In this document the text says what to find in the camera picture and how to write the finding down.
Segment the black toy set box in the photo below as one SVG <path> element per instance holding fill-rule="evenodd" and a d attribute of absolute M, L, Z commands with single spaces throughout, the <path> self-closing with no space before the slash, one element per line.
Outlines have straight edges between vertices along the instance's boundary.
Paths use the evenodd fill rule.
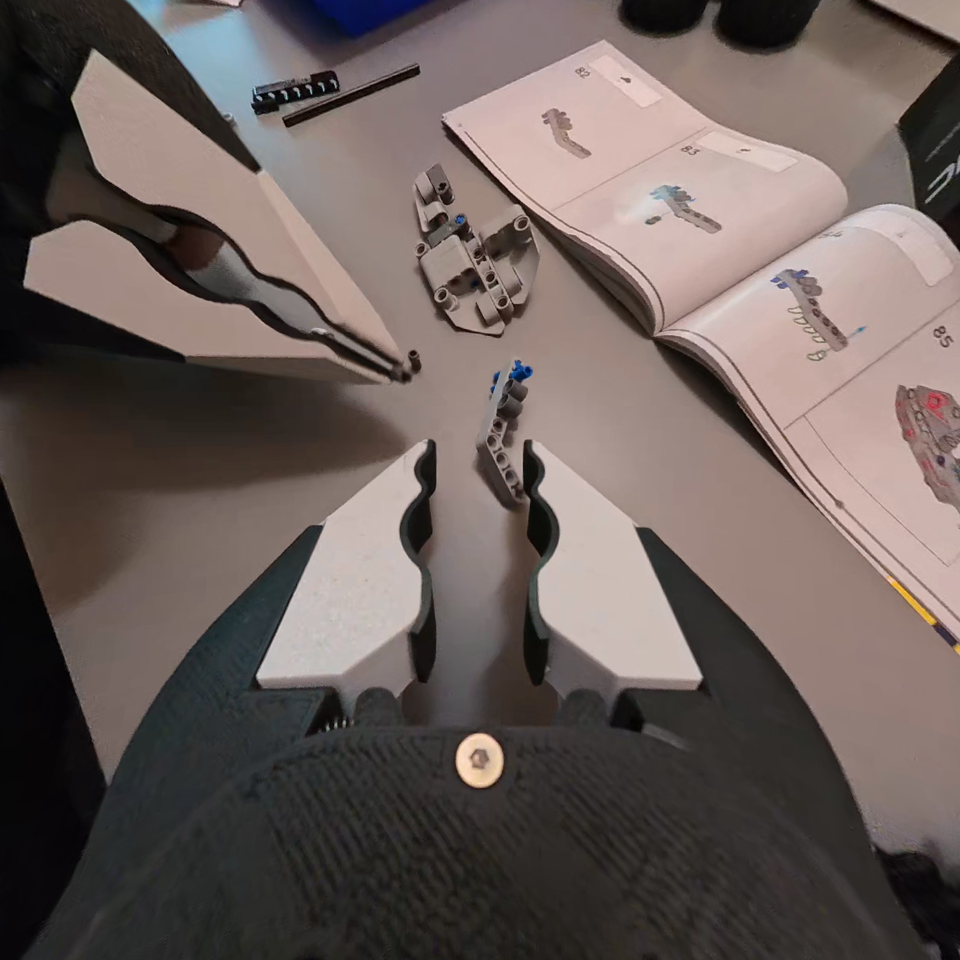
<path fill-rule="evenodd" d="M 959 247 L 959 57 L 896 123 L 907 153 L 916 209 Z"/>

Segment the black toy axle rod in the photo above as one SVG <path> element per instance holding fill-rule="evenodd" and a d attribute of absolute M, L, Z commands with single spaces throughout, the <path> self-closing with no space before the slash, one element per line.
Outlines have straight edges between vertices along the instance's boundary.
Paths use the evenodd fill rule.
<path fill-rule="evenodd" d="M 325 95 L 316 101 L 308 102 L 305 106 L 285 114 L 282 118 L 283 127 L 291 129 L 299 126 L 311 119 L 329 114 L 337 109 L 371 97 L 376 93 L 389 90 L 402 83 L 413 80 L 419 77 L 421 73 L 421 65 L 414 62 L 393 70 L 381 77 L 360 83 L 350 89 L 342 90 L 336 94 Z"/>

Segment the person's black sweatshirt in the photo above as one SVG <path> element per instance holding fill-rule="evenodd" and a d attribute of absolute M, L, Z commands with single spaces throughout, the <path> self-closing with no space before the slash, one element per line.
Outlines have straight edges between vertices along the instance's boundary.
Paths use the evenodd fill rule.
<path fill-rule="evenodd" d="M 1 489 L 1 957 L 30 949 L 80 862 L 106 781 Z"/>

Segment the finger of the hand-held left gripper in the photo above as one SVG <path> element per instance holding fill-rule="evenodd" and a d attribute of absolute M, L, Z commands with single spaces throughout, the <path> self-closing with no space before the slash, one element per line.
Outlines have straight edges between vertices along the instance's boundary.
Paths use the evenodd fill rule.
<path fill-rule="evenodd" d="M 25 289 L 196 366 L 259 376 L 386 384 L 404 362 L 374 360 L 314 331 L 290 335 L 249 304 L 200 296 L 157 270 L 140 245 L 90 220 L 30 240 Z"/>
<path fill-rule="evenodd" d="M 405 362 L 366 295 L 271 175 L 251 171 L 103 54 L 71 95 L 78 132 L 51 183 L 54 231 L 89 220 L 141 246 L 197 296 L 242 303 L 290 335 L 314 331 L 372 359 Z M 225 238 L 206 269 L 164 268 L 152 217 L 209 225 Z"/>

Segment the person's left hand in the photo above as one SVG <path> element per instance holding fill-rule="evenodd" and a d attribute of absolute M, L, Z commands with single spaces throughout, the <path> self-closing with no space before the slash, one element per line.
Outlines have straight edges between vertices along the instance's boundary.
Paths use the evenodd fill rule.
<path fill-rule="evenodd" d="M 183 273 L 209 268 L 226 245 L 226 238 L 203 222 L 151 217 L 150 227 L 157 262 Z"/>

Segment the open instruction booklet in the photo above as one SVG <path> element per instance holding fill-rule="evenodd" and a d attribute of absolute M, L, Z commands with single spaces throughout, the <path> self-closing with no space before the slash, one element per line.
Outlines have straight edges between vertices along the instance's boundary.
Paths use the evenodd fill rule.
<path fill-rule="evenodd" d="M 959 257 L 842 217 L 820 160 L 721 126 L 609 42 L 441 116 L 652 338 L 709 369 L 818 510 L 958 645 Z"/>

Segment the grey toy beam blue pins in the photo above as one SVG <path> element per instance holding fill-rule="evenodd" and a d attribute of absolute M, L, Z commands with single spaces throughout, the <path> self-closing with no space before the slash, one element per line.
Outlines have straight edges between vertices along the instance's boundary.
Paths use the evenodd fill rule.
<path fill-rule="evenodd" d="M 532 366 L 511 358 L 491 378 L 481 424 L 475 438 L 479 471 L 507 509 L 522 505 L 522 472 L 511 461 L 510 444 L 528 399 Z"/>

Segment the black toy beam with pegs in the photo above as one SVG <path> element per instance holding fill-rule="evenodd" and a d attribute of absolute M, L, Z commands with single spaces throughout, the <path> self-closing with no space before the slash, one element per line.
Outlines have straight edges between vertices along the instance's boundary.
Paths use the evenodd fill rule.
<path fill-rule="evenodd" d="M 341 84 L 334 70 L 321 70 L 305 78 L 288 78 L 255 86 L 250 95 L 250 108 L 255 115 L 272 114 L 281 108 L 340 92 Z"/>

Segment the grey desk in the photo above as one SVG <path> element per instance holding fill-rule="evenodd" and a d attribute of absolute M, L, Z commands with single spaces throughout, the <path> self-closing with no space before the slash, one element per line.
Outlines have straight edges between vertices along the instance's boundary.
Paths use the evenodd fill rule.
<path fill-rule="evenodd" d="M 109 777 L 193 642 L 308 524 L 415 442 L 438 447 L 423 551 L 438 654 L 418 722 L 535 724 L 522 659 L 536 553 L 525 510 L 476 468 L 483 394 L 534 367 L 515 438 L 543 442 L 672 547 L 810 704 L 887 849 L 958 858 L 958 656 L 792 484 L 732 397 L 647 337 L 543 234 L 529 309 L 501 339 L 452 329 L 414 257 L 414 176 L 450 174 L 480 223 L 510 203 L 446 111 L 607 40 L 726 127 L 816 157 L 854 210 L 911 201 L 895 124 L 952 49 L 862 2 L 822 2 L 793 47 L 751 54 L 696 29 L 654 38 L 617 2 L 434 2 L 349 40 L 305 2 L 135 2 L 422 371 L 406 386 L 233 375 L 80 351 L 2 370 L 2 476 Z M 341 91 L 418 77 L 298 126 L 254 87 L 334 70 Z"/>

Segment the grey toy brick assembly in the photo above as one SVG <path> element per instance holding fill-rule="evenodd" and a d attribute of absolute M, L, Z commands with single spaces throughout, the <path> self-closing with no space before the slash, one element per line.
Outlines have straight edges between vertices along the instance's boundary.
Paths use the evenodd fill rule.
<path fill-rule="evenodd" d="M 531 217 L 513 204 L 474 225 L 440 163 L 417 174 L 413 197 L 415 257 L 438 311 L 456 330 L 501 337 L 525 311 L 540 267 Z"/>

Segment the black toy tyre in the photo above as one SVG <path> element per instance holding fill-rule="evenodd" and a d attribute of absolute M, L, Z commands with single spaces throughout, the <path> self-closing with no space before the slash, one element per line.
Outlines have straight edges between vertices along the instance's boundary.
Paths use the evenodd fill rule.
<path fill-rule="evenodd" d="M 807 29 L 820 1 L 721 1 L 715 26 L 733 45 L 751 50 L 778 50 L 796 42 Z"/>
<path fill-rule="evenodd" d="M 665 38 L 685 33 L 703 19 L 712 1 L 620 1 L 618 16 L 639 34 Z"/>

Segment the blue storage bin with tag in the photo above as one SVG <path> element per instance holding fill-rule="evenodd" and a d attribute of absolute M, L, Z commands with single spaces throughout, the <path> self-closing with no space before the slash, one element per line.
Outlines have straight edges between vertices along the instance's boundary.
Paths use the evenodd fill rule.
<path fill-rule="evenodd" d="M 431 1 L 311 1 L 312 7 L 349 38 L 359 38 L 417 12 Z"/>

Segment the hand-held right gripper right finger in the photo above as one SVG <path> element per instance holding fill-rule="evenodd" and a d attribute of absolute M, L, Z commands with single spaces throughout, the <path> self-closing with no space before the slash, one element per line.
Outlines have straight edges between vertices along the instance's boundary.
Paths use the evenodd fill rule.
<path fill-rule="evenodd" d="M 703 681 L 665 588 L 623 510 L 533 439 L 523 445 L 523 660 L 556 692 L 697 690 Z"/>

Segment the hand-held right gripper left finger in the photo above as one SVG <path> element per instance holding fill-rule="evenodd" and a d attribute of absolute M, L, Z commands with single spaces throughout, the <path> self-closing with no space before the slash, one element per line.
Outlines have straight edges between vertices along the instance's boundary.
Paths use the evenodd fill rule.
<path fill-rule="evenodd" d="M 265 690 L 405 690 L 436 660 L 420 553 L 432 536 L 437 449 L 423 439 L 320 526 L 256 673 Z"/>

